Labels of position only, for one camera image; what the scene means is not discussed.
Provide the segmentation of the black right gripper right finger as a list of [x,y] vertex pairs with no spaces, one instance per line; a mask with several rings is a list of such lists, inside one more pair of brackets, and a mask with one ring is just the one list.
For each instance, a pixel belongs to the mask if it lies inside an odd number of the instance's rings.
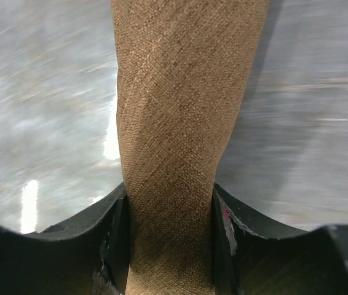
[[216,294],[348,295],[348,224],[297,229],[219,185],[212,220]]

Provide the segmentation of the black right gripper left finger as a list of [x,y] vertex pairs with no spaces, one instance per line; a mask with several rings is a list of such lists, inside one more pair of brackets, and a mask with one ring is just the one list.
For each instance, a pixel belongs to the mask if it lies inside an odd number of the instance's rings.
[[0,294],[124,294],[129,260],[123,185],[42,232],[0,226]]

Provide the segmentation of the brown cloth napkin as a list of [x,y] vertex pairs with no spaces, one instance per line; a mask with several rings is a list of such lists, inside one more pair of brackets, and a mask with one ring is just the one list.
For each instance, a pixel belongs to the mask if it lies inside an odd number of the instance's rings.
[[267,1],[112,1],[127,294],[213,294],[212,192]]

